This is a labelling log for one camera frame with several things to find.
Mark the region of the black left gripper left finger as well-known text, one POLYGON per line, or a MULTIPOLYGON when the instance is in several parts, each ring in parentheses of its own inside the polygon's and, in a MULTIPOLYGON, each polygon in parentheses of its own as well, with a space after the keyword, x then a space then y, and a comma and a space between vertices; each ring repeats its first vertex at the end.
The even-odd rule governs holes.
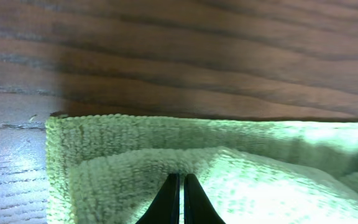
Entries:
POLYGON ((180 176, 169 174, 147 211, 136 224, 178 224, 180 176))

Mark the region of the light green cloth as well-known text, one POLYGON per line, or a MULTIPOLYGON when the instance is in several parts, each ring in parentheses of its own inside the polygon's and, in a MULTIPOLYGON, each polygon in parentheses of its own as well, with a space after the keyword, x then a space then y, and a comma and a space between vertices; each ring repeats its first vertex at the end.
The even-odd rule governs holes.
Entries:
POLYGON ((49 223, 135 223, 170 173, 226 223, 358 223, 358 122, 121 114, 46 124, 49 223))

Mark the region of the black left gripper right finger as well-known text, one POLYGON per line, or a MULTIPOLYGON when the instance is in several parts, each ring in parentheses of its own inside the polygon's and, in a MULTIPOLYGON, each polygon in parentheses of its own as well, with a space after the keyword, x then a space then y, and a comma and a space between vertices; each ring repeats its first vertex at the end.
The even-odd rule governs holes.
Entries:
POLYGON ((185 224, 226 224, 215 211, 194 174, 185 177, 184 220, 185 224))

